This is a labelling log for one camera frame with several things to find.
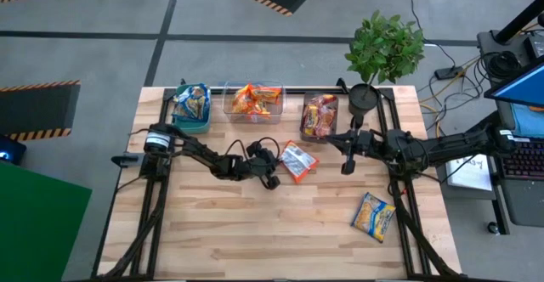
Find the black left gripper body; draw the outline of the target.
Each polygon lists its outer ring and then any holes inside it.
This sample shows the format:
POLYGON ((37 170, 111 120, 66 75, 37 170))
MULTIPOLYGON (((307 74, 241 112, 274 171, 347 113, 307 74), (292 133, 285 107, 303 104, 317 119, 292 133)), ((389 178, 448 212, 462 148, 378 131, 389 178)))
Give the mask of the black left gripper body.
POLYGON ((259 141, 251 143, 246 147, 249 158, 235 164, 235 173, 240 180, 246 178, 258 178, 266 189, 276 189, 281 181, 275 175, 274 165, 277 161, 267 161, 265 148, 259 141))

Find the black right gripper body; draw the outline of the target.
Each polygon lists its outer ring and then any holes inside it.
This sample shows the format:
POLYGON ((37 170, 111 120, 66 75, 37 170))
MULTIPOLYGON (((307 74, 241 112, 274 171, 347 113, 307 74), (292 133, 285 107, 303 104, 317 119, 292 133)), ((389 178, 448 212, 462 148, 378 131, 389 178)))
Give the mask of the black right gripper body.
POLYGON ((344 151, 346 161, 343 163, 341 173, 343 175, 350 175, 355 169, 355 155, 365 156, 366 152, 371 148, 372 141, 374 139, 373 134, 369 131, 361 131, 363 125, 364 116, 353 116, 350 122, 350 129, 348 132, 352 133, 352 138, 347 140, 351 144, 350 151, 344 151))

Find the grey translucent plastic bin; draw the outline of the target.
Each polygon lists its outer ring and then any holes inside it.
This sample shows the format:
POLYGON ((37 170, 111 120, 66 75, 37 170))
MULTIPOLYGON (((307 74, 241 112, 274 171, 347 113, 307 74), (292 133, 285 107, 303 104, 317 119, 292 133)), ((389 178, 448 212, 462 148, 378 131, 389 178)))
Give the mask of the grey translucent plastic bin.
MULTIPOLYGON (((304 97, 303 97, 303 112, 304 112, 304 109, 305 107, 308 105, 308 104, 311 104, 309 101, 320 95, 320 94, 331 94, 331 93, 317 93, 317 92, 312 92, 312 93, 306 93, 304 94, 304 97)), ((337 115, 338 115, 338 97, 337 97, 337 100, 332 103, 332 104, 328 104, 328 105, 322 105, 322 106, 328 106, 329 108, 333 108, 336 110, 336 115, 334 117, 334 122, 332 124, 332 131, 331 131, 331 134, 335 134, 336 133, 336 130, 337 130, 337 115)), ((306 142, 313 142, 313 143, 319 143, 319 144, 325 144, 326 143, 326 136, 325 137, 318 137, 316 134, 315 134, 315 131, 314 131, 314 136, 308 136, 308 135, 305 135, 303 133, 303 112, 302 112, 302 117, 301 117, 301 123, 300 123, 300 135, 301 135, 301 139, 303 141, 306 141, 306 142)))

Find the black plant pot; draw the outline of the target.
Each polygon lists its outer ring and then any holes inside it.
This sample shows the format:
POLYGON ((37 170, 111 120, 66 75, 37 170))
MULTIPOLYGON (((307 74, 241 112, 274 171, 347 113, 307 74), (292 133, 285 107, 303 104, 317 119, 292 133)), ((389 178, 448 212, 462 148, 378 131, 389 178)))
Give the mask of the black plant pot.
POLYGON ((371 85, 360 83, 348 92, 348 111, 353 116, 364 116, 377 106, 380 93, 371 85))

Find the clear plastic bin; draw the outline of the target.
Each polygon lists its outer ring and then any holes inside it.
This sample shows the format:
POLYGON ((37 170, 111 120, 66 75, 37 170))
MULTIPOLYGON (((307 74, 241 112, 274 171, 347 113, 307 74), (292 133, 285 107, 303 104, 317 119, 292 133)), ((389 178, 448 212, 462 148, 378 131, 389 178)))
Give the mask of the clear plastic bin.
POLYGON ((231 122, 235 123, 253 123, 253 124, 276 124, 280 121, 286 101, 286 91, 281 82, 276 81, 231 81, 226 82, 222 92, 223 112, 231 122), (236 114, 232 112, 232 101, 235 93, 251 83, 254 87, 277 87, 281 89, 279 101, 276 104, 267 103, 267 110, 271 113, 269 119, 264 119, 258 116, 250 116, 246 114, 236 114))

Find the green plastic bin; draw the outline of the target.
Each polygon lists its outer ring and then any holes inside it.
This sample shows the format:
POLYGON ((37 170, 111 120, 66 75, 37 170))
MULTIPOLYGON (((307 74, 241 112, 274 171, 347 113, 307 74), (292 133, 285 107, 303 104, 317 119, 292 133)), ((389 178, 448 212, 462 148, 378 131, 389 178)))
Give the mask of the green plastic bin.
MULTIPOLYGON (((174 97, 179 95, 181 95, 182 97, 188 97, 189 94, 187 92, 187 89, 194 85, 196 84, 179 86, 176 90, 174 97)), ((211 123, 211 113, 212 113, 212 100, 211 100, 211 94, 210 94, 210 113, 209 113, 209 119, 207 122, 189 121, 189 120, 177 119, 173 117, 173 125, 188 134, 207 133, 209 131, 209 127, 211 123)))

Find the green leafy plant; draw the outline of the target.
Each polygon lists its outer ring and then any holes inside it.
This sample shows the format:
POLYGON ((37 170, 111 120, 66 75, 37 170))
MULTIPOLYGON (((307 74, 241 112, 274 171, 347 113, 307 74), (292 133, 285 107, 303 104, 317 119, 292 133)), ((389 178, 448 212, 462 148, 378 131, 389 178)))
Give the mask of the green leafy plant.
POLYGON ((355 30, 344 58, 362 82, 395 84, 416 72, 424 59, 422 29, 415 21, 405 23, 398 14, 386 17, 377 10, 355 30))

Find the black power adapter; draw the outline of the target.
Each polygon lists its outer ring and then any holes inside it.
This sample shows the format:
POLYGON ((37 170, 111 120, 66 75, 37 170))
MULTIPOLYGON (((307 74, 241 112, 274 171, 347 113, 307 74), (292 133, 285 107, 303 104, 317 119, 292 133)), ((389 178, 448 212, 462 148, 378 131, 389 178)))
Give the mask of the black power adapter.
POLYGON ((461 66, 456 66, 456 67, 450 67, 450 68, 437 69, 434 71, 433 75, 437 80, 440 81, 440 80, 453 79, 462 73, 463 73, 463 68, 461 66))

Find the white paper sheet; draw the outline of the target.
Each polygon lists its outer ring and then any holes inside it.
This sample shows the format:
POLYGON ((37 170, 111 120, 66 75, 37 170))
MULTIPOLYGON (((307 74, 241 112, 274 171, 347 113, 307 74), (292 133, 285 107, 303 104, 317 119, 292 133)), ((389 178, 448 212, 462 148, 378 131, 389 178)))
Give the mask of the white paper sheet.
POLYGON ((491 191, 488 158, 485 155, 467 156, 445 164, 446 182, 451 186, 491 191))

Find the grey equipment box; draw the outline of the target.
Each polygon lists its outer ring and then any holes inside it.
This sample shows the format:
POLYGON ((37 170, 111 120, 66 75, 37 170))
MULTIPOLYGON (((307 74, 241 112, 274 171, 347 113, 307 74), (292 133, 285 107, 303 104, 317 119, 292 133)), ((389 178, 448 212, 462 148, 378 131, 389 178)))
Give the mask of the grey equipment box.
POLYGON ((477 70, 492 86, 507 80, 524 66, 544 55, 544 35, 538 31, 525 31, 499 43, 497 31, 477 35, 480 61, 477 70))

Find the grey laptop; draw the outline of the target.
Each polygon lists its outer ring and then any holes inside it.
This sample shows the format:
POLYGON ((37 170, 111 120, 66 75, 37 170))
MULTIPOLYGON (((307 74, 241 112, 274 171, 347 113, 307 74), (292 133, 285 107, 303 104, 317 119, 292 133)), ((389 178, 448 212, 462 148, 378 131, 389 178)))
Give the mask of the grey laptop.
POLYGON ((544 138, 526 138, 501 129, 507 152, 493 157, 493 181, 501 187, 512 223, 544 228, 544 138))

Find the green floor mat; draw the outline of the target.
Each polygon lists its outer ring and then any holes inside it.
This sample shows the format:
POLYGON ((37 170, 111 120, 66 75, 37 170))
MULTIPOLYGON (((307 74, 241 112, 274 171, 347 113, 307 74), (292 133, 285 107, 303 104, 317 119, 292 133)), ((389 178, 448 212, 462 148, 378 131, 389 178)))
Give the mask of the green floor mat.
POLYGON ((60 282, 91 194, 0 163, 0 282, 60 282))

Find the black device with blue light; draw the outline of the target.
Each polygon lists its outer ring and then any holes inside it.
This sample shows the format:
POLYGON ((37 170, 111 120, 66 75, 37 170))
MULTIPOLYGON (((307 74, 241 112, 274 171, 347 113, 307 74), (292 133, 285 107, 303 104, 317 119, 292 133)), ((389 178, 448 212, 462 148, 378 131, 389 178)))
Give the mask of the black device with blue light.
POLYGON ((0 134, 0 160, 19 166, 26 152, 26 146, 0 134))

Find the black aluminium mounting frame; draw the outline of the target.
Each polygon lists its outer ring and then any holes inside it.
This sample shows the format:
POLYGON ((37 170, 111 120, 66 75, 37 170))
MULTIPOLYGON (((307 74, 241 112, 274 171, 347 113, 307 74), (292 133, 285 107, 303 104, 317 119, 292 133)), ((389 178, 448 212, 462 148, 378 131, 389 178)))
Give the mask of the black aluminium mounting frame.
POLYGON ((175 158, 164 180, 122 169, 121 185, 94 265, 101 280, 336 280, 404 279, 434 266, 397 221, 383 243, 351 226, 367 192, 391 202, 387 168, 358 158, 352 175, 329 144, 299 135, 306 87, 288 87, 276 124, 235 123, 223 112, 222 87, 212 96, 212 123, 200 141, 217 152, 241 152, 256 140, 272 149, 289 140, 319 160, 300 183, 284 167, 280 187, 256 179, 214 178, 201 164, 175 158))

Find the black cart frame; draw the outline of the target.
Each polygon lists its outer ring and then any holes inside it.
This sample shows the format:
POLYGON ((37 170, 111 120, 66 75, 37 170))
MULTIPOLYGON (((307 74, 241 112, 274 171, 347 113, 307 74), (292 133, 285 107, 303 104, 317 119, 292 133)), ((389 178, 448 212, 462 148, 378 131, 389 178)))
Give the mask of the black cart frame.
MULTIPOLYGON (((501 30, 491 31, 497 31, 497 33, 495 34, 495 39, 499 43, 504 43, 507 40, 510 40, 514 36, 521 34, 525 31, 538 31, 540 35, 544 35, 544 0, 535 0, 501 30)), ((515 121, 513 119, 513 112, 511 108, 511 104, 514 103, 499 100, 494 101, 496 102, 496 111, 492 112, 485 118, 490 117, 493 122, 500 124, 503 128, 510 130, 514 135, 516 135, 514 133, 515 121)), ((534 106, 529 107, 533 111, 544 111, 544 108, 538 108, 534 106)), ((486 155, 486 157, 488 158, 488 161, 492 162, 492 158, 495 156, 486 155)), ((493 181, 493 172, 495 171, 495 169, 494 167, 492 167, 489 168, 489 170, 491 184, 495 195, 492 203, 496 219, 493 222, 498 224, 501 230, 500 234, 507 234, 507 225, 511 223, 511 220, 508 216, 504 197, 502 196, 502 189, 498 184, 495 184, 493 181)))

